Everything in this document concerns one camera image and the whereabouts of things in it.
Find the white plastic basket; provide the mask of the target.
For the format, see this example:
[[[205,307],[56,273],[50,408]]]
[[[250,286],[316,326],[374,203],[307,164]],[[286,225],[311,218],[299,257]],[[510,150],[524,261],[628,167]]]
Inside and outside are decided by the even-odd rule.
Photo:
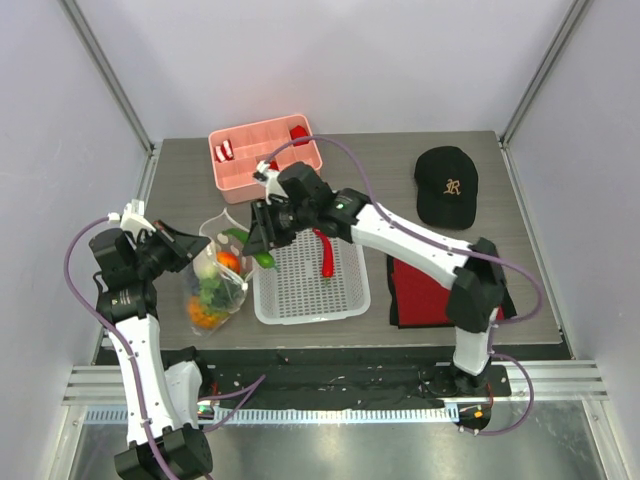
[[[323,276],[324,247],[310,230],[271,252],[274,268],[253,275],[254,312],[266,325],[302,325],[344,320],[371,305],[363,249],[340,239],[330,241],[334,274]]]

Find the red fake chili pepper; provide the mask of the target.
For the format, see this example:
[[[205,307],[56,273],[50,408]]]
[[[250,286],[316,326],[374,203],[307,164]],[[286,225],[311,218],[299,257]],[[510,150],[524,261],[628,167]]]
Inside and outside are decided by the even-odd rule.
[[[316,237],[321,241],[322,244],[322,266],[321,266],[321,276],[323,282],[328,284],[329,281],[334,277],[335,274],[335,264],[334,264],[334,254],[331,241],[328,236],[322,233],[318,229],[313,230]]]

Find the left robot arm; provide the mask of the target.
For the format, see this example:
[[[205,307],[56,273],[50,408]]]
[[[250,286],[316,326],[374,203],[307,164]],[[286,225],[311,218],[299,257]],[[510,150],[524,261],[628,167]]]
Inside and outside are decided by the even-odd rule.
[[[212,471],[197,400],[211,391],[213,375],[193,347],[179,351],[174,363],[163,361],[153,285],[208,244],[139,214],[120,216],[118,227],[89,242],[99,265],[96,310],[116,351],[128,409],[127,448],[114,458],[122,479],[198,479]]]

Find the green fake cucumber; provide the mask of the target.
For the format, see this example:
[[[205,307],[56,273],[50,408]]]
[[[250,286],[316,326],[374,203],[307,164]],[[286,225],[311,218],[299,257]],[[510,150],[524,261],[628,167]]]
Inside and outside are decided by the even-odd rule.
[[[249,233],[241,230],[239,228],[229,228],[223,231],[224,235],[232,236],[242,244],[245,244],[248,241]],[[276,268],[276,262],[270,253],[257,253],[253,256],[253,259],[258,263],[258,265],[263,269],[271,269]]]

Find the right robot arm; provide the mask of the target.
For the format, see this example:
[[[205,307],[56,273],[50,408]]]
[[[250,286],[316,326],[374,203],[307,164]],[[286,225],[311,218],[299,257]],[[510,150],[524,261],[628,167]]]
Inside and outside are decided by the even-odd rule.
[[[449,380],[465,395],[488,383],[492,326],[506,290],[495,245],[440,237],[375,204],[352,188],[332,189],[307,164],[282,171],[262,161],[251,175],[265,189],[251,203],[243,252],[268,253],[290,245],[299,232],[317,229],[329,238],[381,251],[429,276],[448,290],[446,318],[455,328]]]

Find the polka dot zip bag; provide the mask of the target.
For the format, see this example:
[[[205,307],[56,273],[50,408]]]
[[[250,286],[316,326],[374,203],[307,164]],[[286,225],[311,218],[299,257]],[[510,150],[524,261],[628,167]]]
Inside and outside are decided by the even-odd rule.
[[[227,323],[231,317],[238,313],[245,303],[249,293],[249,286],[254,275],[256,261],[242,253],[244,244],[232,236],[223,234],[229,228],[239,228],[248,232],[248,229],[236,221],[229,212],[224,209],[220,214],[206,220],[199,227],[199,235],[210,238],[211,246],[216,254],[220,251],[231,252],[236,255],[241,263],[241,272],[235,272],[223,267],[218,262],[218,275],[212,279],[198,280],[194,274],[192,263],[183,272],[184,288],[186,293],[186,313],[187,302],[192,296],[200,299],[201,304],[210,311],[224,311],[229,313],[229,318],[221,325]],[[196,327],[187,317],[193,332],[199,336],[206,337],[218,330],[204,330]]]

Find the red fake tomato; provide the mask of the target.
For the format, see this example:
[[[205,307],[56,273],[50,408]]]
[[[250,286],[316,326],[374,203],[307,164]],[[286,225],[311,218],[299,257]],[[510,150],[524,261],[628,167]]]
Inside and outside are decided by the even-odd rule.
[[[241,272],[241,263],[239,258],[231,252],[220,251],[216,254],[217,262],[223,267],[239,274]]]

